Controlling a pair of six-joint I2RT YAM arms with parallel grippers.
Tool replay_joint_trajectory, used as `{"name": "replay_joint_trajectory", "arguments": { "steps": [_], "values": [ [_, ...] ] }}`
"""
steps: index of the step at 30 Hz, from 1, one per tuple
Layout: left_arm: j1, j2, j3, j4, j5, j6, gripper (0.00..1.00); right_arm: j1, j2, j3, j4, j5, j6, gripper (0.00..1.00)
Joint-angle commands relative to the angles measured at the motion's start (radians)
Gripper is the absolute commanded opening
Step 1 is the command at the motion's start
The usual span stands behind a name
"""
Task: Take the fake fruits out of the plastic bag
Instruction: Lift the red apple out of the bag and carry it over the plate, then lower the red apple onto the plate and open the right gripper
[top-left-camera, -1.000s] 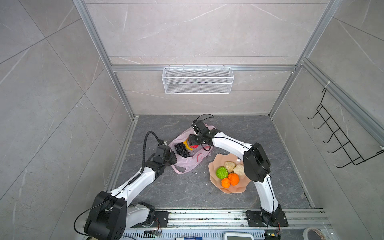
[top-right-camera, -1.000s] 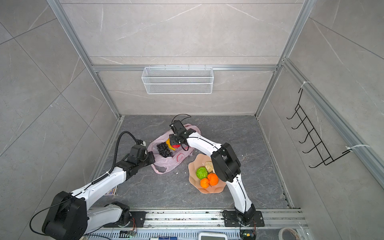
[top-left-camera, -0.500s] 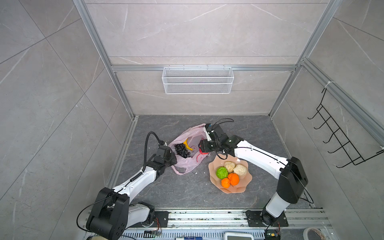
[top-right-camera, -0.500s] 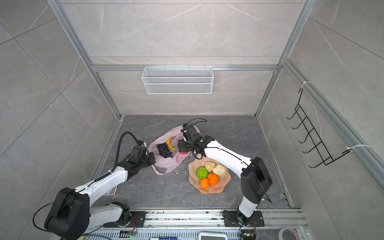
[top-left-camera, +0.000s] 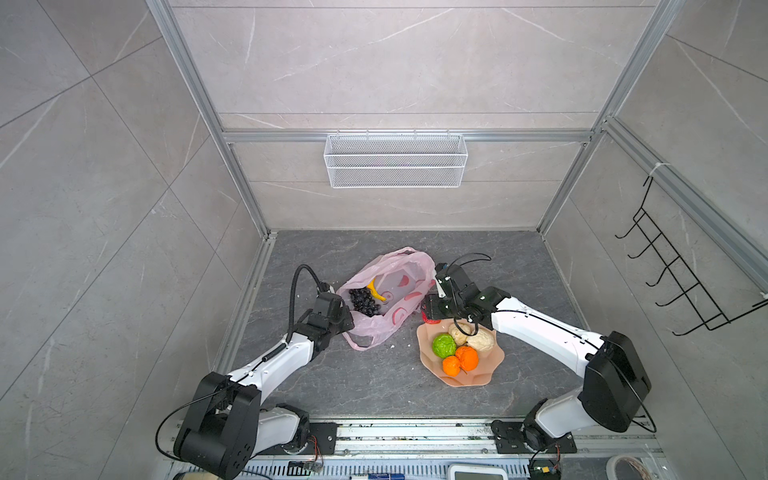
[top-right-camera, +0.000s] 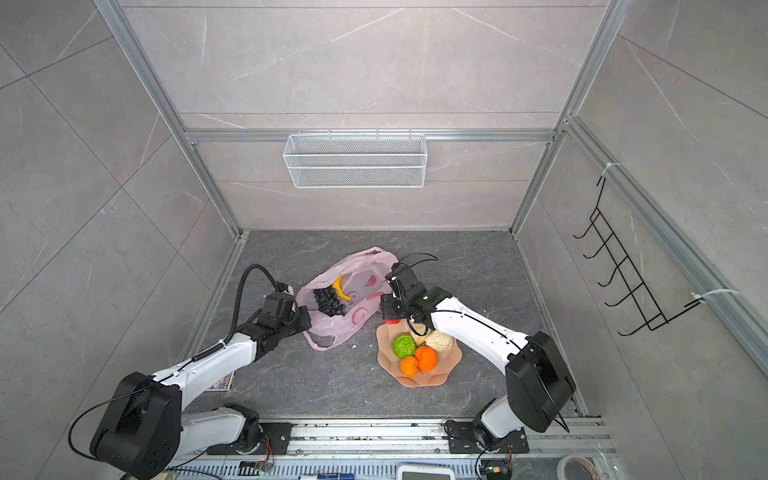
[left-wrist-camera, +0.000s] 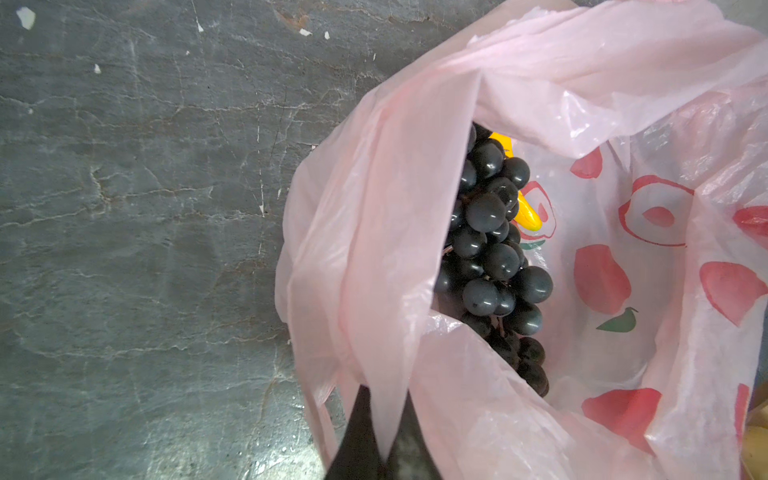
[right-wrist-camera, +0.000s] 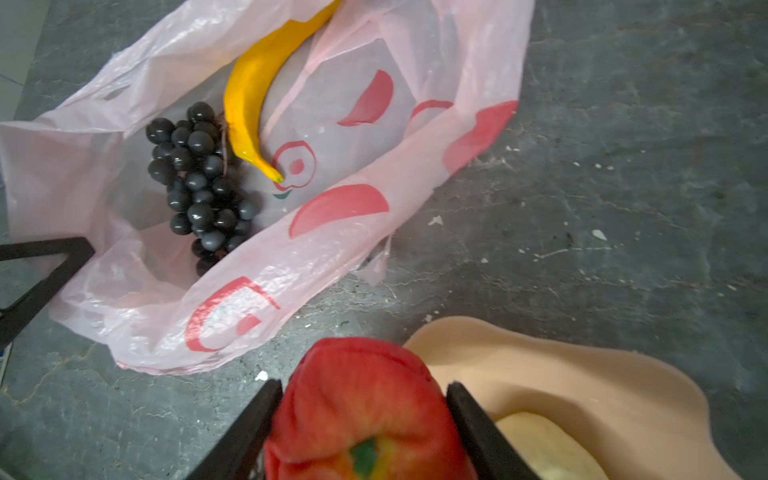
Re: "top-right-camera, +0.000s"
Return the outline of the green fake fruit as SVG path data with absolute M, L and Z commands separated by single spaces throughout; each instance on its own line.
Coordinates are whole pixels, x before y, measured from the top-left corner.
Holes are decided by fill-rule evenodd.
M 391 348 L 396 357 L 405 359 L 414 355 L 417 345 L 410 334 L 403 333 L 394 338 Z

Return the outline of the pink plastic bag fruit print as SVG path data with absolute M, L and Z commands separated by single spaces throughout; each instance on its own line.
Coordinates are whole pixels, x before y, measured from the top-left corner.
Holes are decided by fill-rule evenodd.
M 397 262 L 393 253 L 372 247 L 346 256 L 302 287 L 297 303 L 306 306 L 310 315 L 311 328 L 303 333 L 309 346 L 316 351 L 337 347 L 378 314 L 381 296 L 392 292 L 386 275 Z M 317 310 L 313 291 L 332 286 L 341 275 L 343 291 L 352 301 L 341 300 L 344 314 L 329 317 Z

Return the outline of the dark fake grapes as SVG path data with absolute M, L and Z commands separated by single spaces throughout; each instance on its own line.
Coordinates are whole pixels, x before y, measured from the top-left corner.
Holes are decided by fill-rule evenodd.
M 317 310 L 332 317 L 344 314 L 344 305 L 333 286 L 313 291 Z

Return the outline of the beige fake fruit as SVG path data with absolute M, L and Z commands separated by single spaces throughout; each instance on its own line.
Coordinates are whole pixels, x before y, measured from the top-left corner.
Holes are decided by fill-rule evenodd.
M 409 333 L 416 346 L 421 346 L 426 342 L 430 329 L 425 324 L 413 323 L 409 325 Z
M 431 331 L 425 339 L 425 344 L 436 352 L 445 352 L 451 350 L 456 340 L 443 332 Z

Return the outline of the orange fake fruit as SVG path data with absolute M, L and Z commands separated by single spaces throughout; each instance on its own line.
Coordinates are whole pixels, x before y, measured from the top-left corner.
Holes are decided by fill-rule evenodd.
M 414 352 L 414 356 L 419 361 L 421 371 L 431 371 L 438 363 L 437 352 L 427 345 L 418 347 Z
M 400 362 L 400 372 L 406 377 L 414 377 L 420 372 L 419 361 L 415 356 L 407 356 Z

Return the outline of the yellow fake banana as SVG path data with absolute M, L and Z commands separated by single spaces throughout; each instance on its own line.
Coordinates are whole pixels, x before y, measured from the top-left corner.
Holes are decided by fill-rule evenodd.
M 334 290 L 334 292 L 335 292 L 336 296 L 337 296 L 339 299 L 341 299 L 341 300 L 343 300 L 343 301 L 345 301 L 345 302 L 351 302 L 351 301 L 352 301 L 352 298 L 351 298 L 349 295 L 347 295 L 347 294 L 346 294 L 346 293 L 343 291 L 343 288 L 342 288 L 342 281 L 343 281 L 343 279 L 344 279 L 344 276 L 343 276 L 343 275 L 341 275 L 341 276 L 338 276 L 338 277 L 337 277 L 337 278 L 336 278 L 336 279 L 333 281 L 333 283 L 332 283 L 332 288 L 333 288 L 333 290 Z

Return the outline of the pink scalloped plate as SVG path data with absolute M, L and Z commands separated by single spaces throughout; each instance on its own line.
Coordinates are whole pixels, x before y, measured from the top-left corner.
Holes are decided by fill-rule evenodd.
M 455 340 L 438 332 L 418 336 L 404 322 L 384 323 L 376 335 L 379 365 L 405 387 L 442 385 L 462 359 Z

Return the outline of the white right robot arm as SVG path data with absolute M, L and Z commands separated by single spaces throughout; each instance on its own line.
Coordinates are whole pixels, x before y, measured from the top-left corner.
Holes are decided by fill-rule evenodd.
M 396 281 L 380 300 L 386 320 L 403 320 L 409 328 L 424 324 L 471 348 L 505 377 L 506 395 L 491 401 L 474 417 L 471 431 L 458 437 L 497 450 L 521 429 L 543 433 L 562 421 L 561 410 L 576 393 L 576 382 L 556 342 L 546 333 L 511 330 L 464 305 L 446 290 L 410 291 Z

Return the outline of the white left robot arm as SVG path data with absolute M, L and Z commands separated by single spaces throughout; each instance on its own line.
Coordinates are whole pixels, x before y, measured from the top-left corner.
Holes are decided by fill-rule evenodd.
M 233 403 L 206 413 L 185 409 L 216 382 L 310 326 L 306 307 L 288 293 L 273 292 L 212 353 L 154 374 L 125 376 L 106 405 L 90 454 L 137 479 L 151 479 L 179 455 L 209 448 L 243 454 L 257 450 L 264 434 L 256 411 Z

